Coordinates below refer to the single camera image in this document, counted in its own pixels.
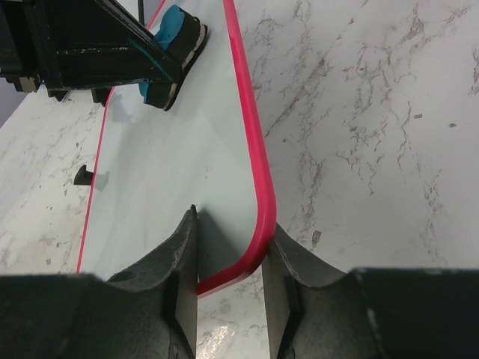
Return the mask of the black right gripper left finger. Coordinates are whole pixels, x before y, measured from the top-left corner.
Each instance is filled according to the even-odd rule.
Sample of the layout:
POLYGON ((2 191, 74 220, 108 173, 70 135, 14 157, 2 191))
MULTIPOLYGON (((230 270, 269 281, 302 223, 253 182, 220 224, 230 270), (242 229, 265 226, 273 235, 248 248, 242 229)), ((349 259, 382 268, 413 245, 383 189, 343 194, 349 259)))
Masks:
POLYGON ((93 274, 1 278, 3 358, 193 358, 198 216, 101 280, 93 274))

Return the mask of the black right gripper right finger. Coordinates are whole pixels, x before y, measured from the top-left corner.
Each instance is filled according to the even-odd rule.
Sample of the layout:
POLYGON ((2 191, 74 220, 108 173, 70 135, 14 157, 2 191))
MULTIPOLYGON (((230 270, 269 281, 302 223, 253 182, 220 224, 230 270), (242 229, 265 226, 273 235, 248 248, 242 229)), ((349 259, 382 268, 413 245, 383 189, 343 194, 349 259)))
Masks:
POLYGON ((262 264, 272 358, 476 358, 478 272, 342 272, 278 228, 262 264))

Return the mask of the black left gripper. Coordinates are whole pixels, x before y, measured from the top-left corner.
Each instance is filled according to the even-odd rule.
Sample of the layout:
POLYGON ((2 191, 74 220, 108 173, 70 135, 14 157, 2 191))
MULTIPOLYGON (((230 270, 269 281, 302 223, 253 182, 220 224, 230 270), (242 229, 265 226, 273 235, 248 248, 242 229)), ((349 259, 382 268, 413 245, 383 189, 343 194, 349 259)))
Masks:
MULTIPOLYGON (((177 61, 117 1, 57 1, 64 82, 178 82, 177 61)), ((1 77, 17 92, 46 85, 23 1, 1 1, 1 77)))

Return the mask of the blue whiteboard eraser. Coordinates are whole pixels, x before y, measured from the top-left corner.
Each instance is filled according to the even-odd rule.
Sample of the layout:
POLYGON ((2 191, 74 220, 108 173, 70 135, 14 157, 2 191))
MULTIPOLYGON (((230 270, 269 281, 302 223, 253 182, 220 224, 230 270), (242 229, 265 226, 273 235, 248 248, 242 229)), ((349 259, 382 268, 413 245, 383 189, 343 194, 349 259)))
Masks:
POLYGON ((139 84, 143 103, 163 111, 172 107, 188 72, 205 46, 207 32, 208 27, 199 18, 181 7, 172 5, 167 9, 153 39, 179 63, 180 80, 171 83, 143 82, 139 84))

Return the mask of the pink framed whiteboard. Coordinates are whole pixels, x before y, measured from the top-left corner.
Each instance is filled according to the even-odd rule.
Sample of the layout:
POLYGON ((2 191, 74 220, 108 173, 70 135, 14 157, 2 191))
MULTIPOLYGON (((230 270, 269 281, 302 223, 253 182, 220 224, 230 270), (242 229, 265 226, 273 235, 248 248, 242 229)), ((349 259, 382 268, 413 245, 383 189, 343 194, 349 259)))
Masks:
POLYGON ((274 185, 232 1, 180 1, 206 44, 172 108, 113 88, 104 110, 78 271, 108 279, 164 242, 195 207, 198 294, 261 264, 276 225, 274 185))

